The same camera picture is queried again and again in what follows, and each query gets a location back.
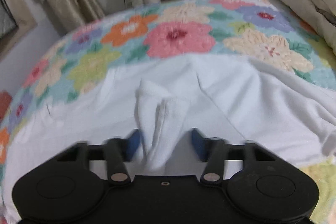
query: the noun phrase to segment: yellow-green flower pattern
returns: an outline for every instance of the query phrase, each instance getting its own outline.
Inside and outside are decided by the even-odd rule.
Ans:
[[[314,39],[308,39],[308,42],[319,54],[322,65],[326,68],[336,70],[335,55],[333,53],[333,50],[327,45],[325,40],[323,38],[320,38],[318,41]]]
[[[88,82],[98,83],[103,80],[108,64],[119,57],[120,52],[110,51],[108,47],[103,47],[98,52],[89,52],[80,59],[79,64],[70,71],[67,78],[74,80],[73,87],[80,91]]]
[[[328,158],[322,163],[300,168],[302,172],[310,176],[317,184],[320,198],[310,217],[314,223],[336,224],[336,165],[334,157]]]

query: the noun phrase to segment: cream flower pattern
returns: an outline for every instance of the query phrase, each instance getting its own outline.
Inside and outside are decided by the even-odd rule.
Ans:
[[[54,46],[52,46],[46,53],[45,55],[42,57],[42,59],[45,60],[50,60],[51,58],[53,58],[57,51],[62,48],[63,46],[65,46],[65,44],[67,43],[67,39],[63,39],[60,42],[57,42]]]
[[[157,22],[209,23],[210,19],[208,18],[208,14],[211,14],[214,10],[214,7],[196,6],[195,3],[185,3],[164,10],[162,15],[157,19]]]
[[[301,54],[289,49],[288,41],[281,35],[266,37],[262,32],[247,29],[241,38],[226,38],[223,43],[229,49],[258,58],[274,67],[294,72],[309,72],[313,64]]]
[[[39,83],[35,88],[35,95],[36,97],[40,97],[45,89],[48,86],[55,85],[62,76],[61,68],[66,64],[66,59],[57,60],[51,67],[42,75],[40,78]]]

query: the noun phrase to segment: bed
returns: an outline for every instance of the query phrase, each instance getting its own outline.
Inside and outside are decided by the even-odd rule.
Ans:
[[[187,52],[250,55],[336,90],[332,50],[277,0],[177,0],[127,10],[66,35],[33,68],[0,127],[1,180],[6,147],[43,104],[77,100],[111,67]],[[336,223],[334,163],[302,167],[320,190],[315,223]]]

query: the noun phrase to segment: circular button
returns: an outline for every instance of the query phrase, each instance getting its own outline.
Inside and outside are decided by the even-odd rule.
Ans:
[[[123,182],[128,179],[128,175],[124,173],[115,173],[111,176],[111,180],[115,182]]]
[[[215,173],[207,173],[203,176],[203,178],[206,181],[210,181],[210,182],[216,182],[217,180],[219,180],[221,177]]]
[[[258,190],[271,198],[286,198],[294,193],[295,184],[282,176],[265,176],[257,181]]]
[[[44,198],[63,198],[73,192],[75,185],[69,177],[52,176],[42,179],[36,190]]]

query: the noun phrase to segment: purple flower pattern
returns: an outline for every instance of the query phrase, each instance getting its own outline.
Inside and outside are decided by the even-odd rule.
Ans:
[[[20,103],[18,103],[14,108],[11,108],[12,112],[9,115],[9,123],[7,127],[9,134],[21,122],[32,102],[32,99],[32,94],[30,92],[25,92],[20,100]]]
[[[92,31],[85,32],[71,43],[69,48],[66,50],[66,54],[75,54],[82,50],[86,50],[90,47],[92,41],[96,37],[100,37],[102,34],[101,29],[95,29]]]
[[[251,22],[256,26],[273,27],[286,33],[294,31],[293,27],[280,12],[274,11],[269,7],[240,7],[236,11],[244,15],[243,18],[246,22]]]

